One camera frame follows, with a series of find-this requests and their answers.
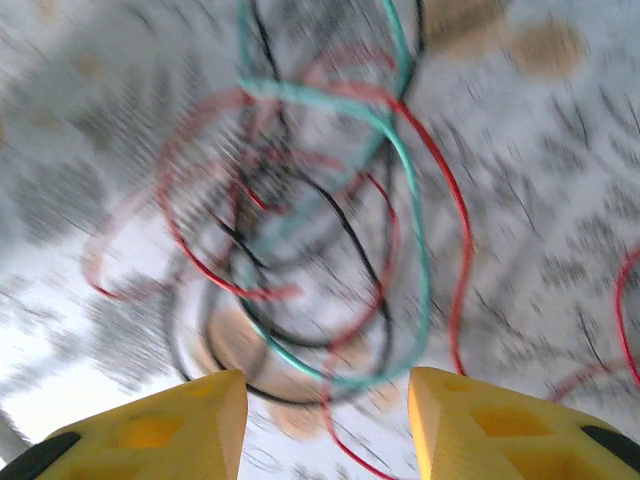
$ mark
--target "black wire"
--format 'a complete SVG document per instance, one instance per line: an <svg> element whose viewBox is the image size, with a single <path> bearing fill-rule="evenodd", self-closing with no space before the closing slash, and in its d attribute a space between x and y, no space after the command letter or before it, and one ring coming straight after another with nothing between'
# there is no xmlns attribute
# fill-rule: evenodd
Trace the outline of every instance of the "black wire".
<svg viewBox="0 0 640 480"><path fill-rule="evenodd" d="M363 261L363 263L365 264L365 268L367 269L367 273L369 274L369 276L371 277L372 282L378 286L379 285L379 280L378 277L371 265L371 262L369 261L369 258L364 250L364 248L362 247L362 244L358 238L358 236L356 235L355 231L353 230L353 227L349 224L348 219L346 218L346 215L344 214L344 212L342 211L342 209L340 208L340 206L337 204L337 202L333 199L333 197L331 197L331 195L324 189L322 189L322 187L320 187L317 183L313 182L311 179L303 179L303 181L307 182L312 188L316 189L318 191L318 193L320 193L323 198L325 198L325 200L331 205L331 207L334 209L336 215L338 215L338 217L340 218L340 222L343 226L343 228L346 230L347 234L349 235L349 237L351 238L351 240L354 243L354 246L356 247L356 250L358 251L358 255L361 257L361 260ZM260 273L260 267L256 264L253 264L254 268L256 269L256 271L258 271ZM205 306L203 314L201 314L201 323L200 323L200 335L204 338L205 340L205 345L207 347L207 350L209 351L209 354L211 355L211 358L213 359L213 361L216 363L216 365L218 366L218 368L220 368L221 370L228 370L229 367L227 365L224 364L224 362L220 359L220 357L217 355L216 351L215 351L215 347L213 345L213 341L210 337L210 335L208 335L207 332L207 328L208 328L208 321L209 321L209 315L210 312L213 310L213 308L215 307L215 300L217 299L217 295L219 294L220 289L219 287L211 284L209 286L209 291L206 295L206 298L208 299L208 304ZM250 305L248 305L248 303L246 302L245 299L240 299L240 304L243 306L243 309L245 310L245 313L247 313L247 315L249 316L249 318L252 321L256 321L257 324L259 324L264 330L266 330L268 332L268 335L274 336L273 332L275 331L274 328L274 322L272 321L272 319L270 321L263 321L262 319L258 319L255 315L253 315L253 312L251 311L251 307ZM379 357L378 360L378 364L376 365L376 368L374 370L374 374L380 374L381 372L383 372L391 358L391 354L392 354L392 348L393 348L393 319L391 317L391 313L389 311L389 305L386 299L383 299L383 301L381 302L380 305L380 312L385 320L384 322L384 328L385 328L385 343L381 352L381 355ZM292 400L292 399L286 399L283 397L278 397L274 394L271 394L269 392L265 392L264 390L260 390L252 385L247 385L247 391L249 391L250 393L268 400L268 401L272 401L272 402L277 402L277 403L282 403L282 404L286 404L286 405L295 405L295 406L319 406L322 404L321 400ZM329 398L329 402L330 403L339 403L339 402L343 402L343 401L348 401L352 398L354 398L355 396L357 396L360 392L362 391L361 388L356 388L356 389L347 389L345 391L343 391L342 393L332 396Z"/></svg>
<svg viewBox="0 0 640 480"><path fill-rule="evenodd" d="M273 55L273 51L271 49L270 46L270 40L269 40L269 36L267 33L267 30L265 28L264 22L261 18L261 15L259 13L257 4L255 0L250 0L250 4L251 4L251 10L253 12L253 16L254 16L254 20L256 21L256 25L258 27L258 33L261 37L261 43L263 46L263 51L265 54L265 57L267 59L267 61L269 62L274 78L277 81L280 81L281 79L281 73L280 70L278 68L278 65L275 61L274 55ZM416 37L416 57L414 58L414 62L413 62L413 68L412 71L410 73L410 79L407 82L406 88L404 89L403 92L400 93L400 98L406 96L412 82L413 79L415 77L415 70L416 70L416 66L417 63L419 61L419 58L421 56L422 53L424 53L425 50L425 42L424 42L424 35L423 35L423 31L424 31L424 6L423 6L423 2L422 0L416 0L416 23L417 23L417 37ZM291 135L291 130L289 128L288 123L286 122L284 113L282 111L279 112L279 123L282 125L283 129L284 129L284 136L285 138L283 138L283 143L285 148L288 147L288 139L290 138ZM392 197L392 192L391 189L393 187L393 167L392 167L392 158L393 158L393 149L391 148L391 145L388 141L385 141L380 147L383 148L385 147L387 148L387 155L386 155L386 166L387 166L387 174L386 174L386 179L385 179L385 183L386 183L386 190L387 190L387 194L389 195L389 199L391 199ZM256 174L263 174L264 169L260 169L259 172L255 172L254 175L249 176L249 177L245 177L245 180L247 182L249 182L250 180L252 180L251 177L253 176L257 176ZM331 197L331 195L326 192L325 190L323 190L319 185L317 185L315 182L313 182L311 179L307 179L308 180L308 184L310 186L312 186L312 188L315 188L324 198L325 200L330 203L332 209L334 210L334 212L336 213L336 215L338 216L339 220L340 220L340 225L337 227L339 230L338 231L332 231L329 232L329 234L327 235L327 238L333 243L335 241L337 241L338 238L341 237L341 235L339 235L339 233L346 233L352 240L354 246L356 247L356 250L358 251L359 256L361 257L361 260L364 262L365 264L365 268L367 270L367 273L369 274L369 276L371 277L372 281L374 282L375 285L379 284L379 281L377 279L377 276L375 274L375 271L373 270L373 267L371 266L371 262L369 261L366 252L364 251L364 249L362 248L362 244L360 243L357 235L355 234L355 232L353 231L353 228L351 227L351 225L348 222L348 219L344 213L344 211L342 211L342 209L340 208L340 206L337 204L337 202L335 201L335 199L333 199L333 197ZM349 200L352 201L358 201L358 193L359 192L353 192L350 195ZM260 262L256 256L254 254L251 253L251 250L248 248L245 240L248 236L248 234L244 233L243 230L243 226L241 224L241 219L243 218L242 216L242 210L243 207L242 205L244 205L245 203L249 203L249 201L243 201L243 198L245 197L244 195L240 196L241 198L239 199L238 202L238 212L236 212L236 221L235 221L235 226L234 229L232 229L231 227L229 227L228 225L224 224L224 226L222 226L223 230L225 231L225 233L227 233L233 240L235 245L237 246L237 248L239 248L240 250L243 251L243 253L245 255L247 255L247 258L249 259L249 261L252 263L252 265L254 266L254 268L256 269L256 271L259 273L260 277L263 278L261 269L267 269L267 270L278 270L278 268L280 269L287 269L287 268L291 268L292 266L297 266L297 267L301 267L304 264L306 264L306 262L308 260L312 260L314 255L321 255L323 254L326 250L328 250L331 246L331 244L328 244L327 242L321 242L321 243L317 243L314 248L311 249L306 249L300 256L288 259L286 261L280 261L278 265L275 266L271 266L271 267L267 267L266 265L264 265L262 262ZM390 225L388 222L390 222L390 219L387 216L387 225L386 225L386 231L390 232ZM386 244L385 244L385 256L388 256L389 254L389 249L390 249L390 235L387 236L387 240L386 240ZM182 263L182 266L179 267L179 269L183 270L186 265L187 265L187 260L186 258L184 258L184 256L180 256L180 261ZM175 322L175 304L176 304L176 300L177 300L177 292L178 292L178 288L179 286L176 286L172 289L169 289L169 291L165 292L165 295L163 296L163 298L165 299L166 303L166 308L164 309L164 311L166 312L164 314L164 322L163 322L163 326L164 326L164 333L165 333L165 337L169 346L169 352L171 354L171 356L173 357L174 360L174 364L175 364L175 368L178 371L179 375L181 376L181 378L184 381L190 381L191 377L188 375L188 373L186 372L185 368L184 368L184 363L180 357L178 348L176 346L175 343L175 336L173 334L173 328L175 327L174 322ZM208 285L208 289L207 289L207 293L205 295L205 308L203 310L203 314L201 315L201 321L200 321L200 334L202 335L202 337L205 340L205 344L207 347L207 350L209 351L209 354L211 355L212 359L214 360L214 362L217 364L218 368L220 368L221 370L226 370L228 367L226 365L224 365L224 363L222 362L222 360L219 358L219 356L216 354L215 352L215 348L212 342L212 339L210 337L210 335L208 334L207 330L207 325L208 325L208 319L209 319L209 315L210 312L213 310L214 306L215 306L215 300L217 299L217 297L219 296L220 293L220 289L219 287L213 285L213 284L209 284ZM244 299L241 299L241 303L244 304L246 301ZM247 310L247 313L249 314L249 317L252 318L251 313L249 310L249 308L246 308L245 310ZM389 362L391 353L392 353L392 345L393 345L393 321L389 312L389 306L387 303L386 299L383 299L383 302L381 303L380 306L380 312L382 313L382 316L384 318L384 328L385 328L385 344L383 347L383 350L381 352L381 355L379 357L378 360L378 364L376 366L375 369L375 374L379 374L381 372L384 371L384 369L387 366L387 363ZM265 330L267 330L267 332L274 338L274 339L278 339L280 341L282 341L283 343L289 343L291 345L296 345L297 341L300 341L300 343L307 343L307 344L313 344L313 346L309 347L309 348L328 348L329 345L332 343L331 340L329 341L323 341L323 342L312 342L312 341L306 341L303 342L301 338L295 338L289 334L287 334L286 332L284 332L282 329L280 329L279 327L277 327L276 325L274 325L274 322L272 320L272 317L270 317L270 321L268 322L262 322L262 326ZM265 363L264 360L266 360L267 355L269 354L269 349L268 346L265 345L265 348L263 349L263 355L262 355L262 360L263 360L263 364ZM293 406L319 406L321 404L321 401L319 400L307 400L307 401L298 401L298 400L291 400L291 399L286 399L286 398L282 398L282 397L278 397L274 394L271 394L269 392L265 392L263 390L260 390L256 387L253 387L252 385L247 385L247 390L268 401L272 401L272 402L277 402L277 403L281 403L281 404L286 404L286 405L293 405ZM329 399L330 403L341 403L341 402L345 402L348 401L354 397L356 397L359 393L361 392L361 389L347 389L343 392L341 392L338 395L332 396Z"/></svg>
<svg viewBox="0 0 640 480"><path fill-rule="evenodd" d="M371 265L371 262L369 261L369 258L367 256L367 253L365 252L363 246L362 246L362 242L360 241L360 239L358 238L358 235L356 234L356 232L354 231L353 227L351 226L351 224L349 223L349 220L347 219L347 216L345 215L344 211L340 208L340 206L338 205L338 203L335 201L335 199L326 191L324 190L320 185L318 185L316 182L314 182L313 180L311 180L310 178L306 177L306 176L302 176L301 180L305 183L307 183L309 186L311 186L314 190L316 190L324 199L327 203L329 203L329 205L331 206L332 210L334 211L334 213L336 214L336 216L338 217L339 221L340 221L340 225L342 227L342 229L345 231L345 233L349 236L349 238L351 239L356 252L359 256L359 258L361 259L361 261L364 263L364 267L367 271L367 275L371 278L372 282L374 282L374 285L376 287L379 286L378 284L378 277L375 273L375 270L373 268L373 266ZM388 232L388 235L386 237L385 240L385 254L388 255L390 248L391 248L391 229L390 229L390 219L389 216L386 216L386 222L387 222L387 228L386 231ZM253 261L251 259L251 256L248 255L250 261L252 262L254 268L258 271L258 273L261 275L260 272L260 265ZM264 283L259 283L260 287L264 287L266 286ZM296 346L296 347L303 347L303 348L311 348L311 349L328 349L332 343L335 342L336 338L328 338L328 339L322 339L322 340L317 340L317 339L308 339L302 336L298 336L298 335L294 335L290 332L287 332L286 330L284 330L283 328L277 326L277 325L273 325L271 320L265 320L265 315L261 312L258 311L258 309L254 308L252 305L252 302L247 301L246 299L240 298L240 303L243 306L243 309L245 310L245 313L249 316L249 318L251 319L251 321L253 323L255 323L256 325L260 326L262 329L266 330L268 328L271 328L271 333L270 336L273 337L275 340L278 340L282 343L287 343L288 345L292 345L292 346ZM389 316L389 308L388 308L388 304L387 301L383 299L383 301L380 304L380 310L382 312L383 315L387 315ZM373 322L369 322L364 328L363 328L363 332L366 332L368 330L368 327L371 327L373 325Z"/></svg>

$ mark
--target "tangled wires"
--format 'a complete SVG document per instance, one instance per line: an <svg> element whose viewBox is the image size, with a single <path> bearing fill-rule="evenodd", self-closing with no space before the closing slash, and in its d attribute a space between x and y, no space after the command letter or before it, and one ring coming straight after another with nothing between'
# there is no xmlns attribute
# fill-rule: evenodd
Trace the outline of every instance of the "tangled wires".
<svg viewBox="0 0 640 480"><path fill-rule="evenodd" d="M353 398L366 388L406 372L422 354L429 331L430 278L421 196L409 151L394 126L395 116L401 116L418 133L442 168L458 204L467 244L459 292L463 291L468 279L472 255L469 219L455 179L424 127L398 100L408 87L413 62L393 2L384 0L383 3L394 32L395 58L372 45L339 46L318 54L304 65L294 75L294 84L283 82L256 2L240 2L241 61L244 67L250 63L244 39L250 38L245 34L252 17L262 53L270 65L271 78L245 76L240 79L239 88L210 95L183 118L162 149L156 184L125 201L122 210L118 210L111 217L112 221L103 225L99 235L88 244L83 263L89 283L115 300L138 300L160 290L172 290L174 295L169 296L168 312L174 307L171 304L175 303L175 286L186 281L186 265L195 265L211 282L206 295L208 308L212 308L222 291L235 295L253 328L271 351L307 377L324 382L320 398L296 400L277 396L251 384L264 367L265 355L259 355L246 372L250 383L248 390L271 401L322 405L330 433L341 448L356 459L337 439L328 405ZM421 17L418 9L418 21ZM323 67L329 62L331 68L340 69L352 67L354 58L364 62L367 68L373 65L390 72L395 79L391 91L362 82L321 78ZM332 138L330 145L321 142L321 148L318 148L317 136L310 140L300 134L313 126L316 117L305 116L304 111L308 109L324 115L337 114L341 120L355 122L360 131L366 131L364 142L359 136L349 142L341 132L343 129L334 128L332 133L337 135L336 140ZM239 115L230 115L233 112L239 112ZM378 162L375 154L383 144L387 155ZM402 234L400 215L394 203L396 155L410 193L412 236ZM380 163L383 181L376 178L374 172ZM181 251L177 266L171 269L167 278L149 282L145 288L137 288L135 294L110 292L102 286L100 273L101 252L119 227L118 221L113 220L135 213L153 193L171 237ZM371 202L372 194L384 205L382 235L365 238L362 222L359 227L355 223L358 223L357 213ZM181 213L184 210L191 212L188 218ZM309 229L309 234L300 234L303 225ZM213 255L198 243L203 236L212 235L212 229L218 235ZM382 238L383 245L379 248L380 258L372 259L371 252L375 248L371 242L376 238ZM413 251L407 248L411 239ZM300 248L292 255L291 244L296 241ZM335 254L339 248L350 250L345 250L347 253L339 258ZM415 254L419 262L420 308L418 326L412 335L413 346L406 356L392 362L394 309L389 296L400 250ZM323 338L293 332L276 321L279 318L276 311L315 288L312 281L318 275L309 272L327 256L338 263L359 261L361 264L362 272L358 272L359 278L353 283L362 287L365 293L350 301L350 307L358 305L356 318L349 319L346 327L340 325L329 335L325 332ZM339 268L325 266L324 273L338 281L336 269ZM296 277L300 272L307 272L306 280ZM454 307L454 315L459 315L459 308ZM383 320L383 341L371 373L357 377L334 373L336 354L375 328L374 320L378 317ZM171 313L166 320L171 353L179 372L189 380L174 342ZM201 322L200 330L211 358L220 369L229 368L216 352L206 327L207 323ZM319 352L321 365L314 366L313 362L303 359L299 354L301 348ZM384 476L361 460L357 461Z"/></svg>

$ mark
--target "tan spot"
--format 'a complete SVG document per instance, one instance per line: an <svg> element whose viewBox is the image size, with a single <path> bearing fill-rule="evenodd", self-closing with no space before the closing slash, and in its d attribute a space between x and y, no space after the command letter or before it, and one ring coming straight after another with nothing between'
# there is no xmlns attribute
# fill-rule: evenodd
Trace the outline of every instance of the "tan spot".
<svg viewBox="0 0 640 480"><path fill-rule="evenodd" d="M584 58L578 33L554 22L535 25L513 37L507 52L518 70L539 78L558 78L571 73Z"/></svg>
<svg viewBox="0 0 640 480"><path fill-rule="evenodd" d="M269 414L278 429L294 440L311 440L324 430L320 407L270 405Z"/></svg>
<svg viewBox="0 0 640 480"><path fill-rule="evenodd" d="M229 308L212 314L209 335L220 359L226 366L251 375L252 368L264 355L264 341L239 308Z"/></svg>
<svg viewBox="0 0 640 480"><path fill-rule="evenodd" d="M462 263L463 248L464 245L457 243L451 247L451 250L445 252L445 256L454 265L460 265ZM475 267L485 265L493 256L493 252L487 245L477 241L473 242L473 265Z"/></svg>
<svg viewBox="0 0 640 480"><path fill-rule="evenodd" d="M100 78L105 71L105 65L100 57L92 53L81 55L74 62L74 66L80 75L89 80Z"/></svg>
<svg viewBox="0 0 640 480"><path fill-rule="evenodd" d="M320 383L299 372L287 372L274 384L278 396L294 401L318 401Z"/></svg>
<svg viewBox="0 0 640 480"><path fill-rule="evenodd" d="M58 0L35 0L35 6L42 22L54 21L60 13Z"/></svg>
<svg viewBox="0 0 640 480"><path fill-rule="evenodd" d="M215 373L220 371L216 362L213 361L211 355L204 344L204 341L200 338L195 338L191 345L191 358L196 362L198 368L203 373Z"/></svg>
<svg viewBox="0 0 640 480"><path fill-rule="evenodd" d="M33 124L37 127L45 128L51 131L60 129L60 121L54 117L53 113L47 110L40 110L32 116Z"/></svg>
<svg viewBox="0 0 640 480"><path fill-rule="evenodd" d="M429 0L424 8L428 49L452 59L497 48L505 31L506 0Z"/></svg>
<svg viewBox="0 0 640 480"><path fill-rule="evenodd" d="M358 335L350 344L345 345L336 351L336 354L338 355L336 369L357 369L366 366L370 351L371 345L369 344L369 340L362 335Z"/></svg>
<svg viewBox="0 0 640 480"><path fill-rule="evenodd" d="M401 400L400 389L393 384L383 385L371 394L371 403L383 413L393 410Z"/></svg>

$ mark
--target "yellow plastic part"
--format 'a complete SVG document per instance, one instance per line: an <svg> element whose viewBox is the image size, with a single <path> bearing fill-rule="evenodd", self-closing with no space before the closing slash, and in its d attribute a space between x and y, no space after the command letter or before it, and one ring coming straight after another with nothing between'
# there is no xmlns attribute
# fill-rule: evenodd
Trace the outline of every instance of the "yellow plastic part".
<svg viewBox="0 0 640 480"><path fill-rule="evenodd" d="M637 480L580 427L581 412L434 368L414 368L409 417L424 480Z"/></svg>
<svg viewBox="0 0 640 480"><path fill-rule="evenodd" d="M53 433L82 438L38 480L236 480L247 407L241 372L208 375Z"/></svg>

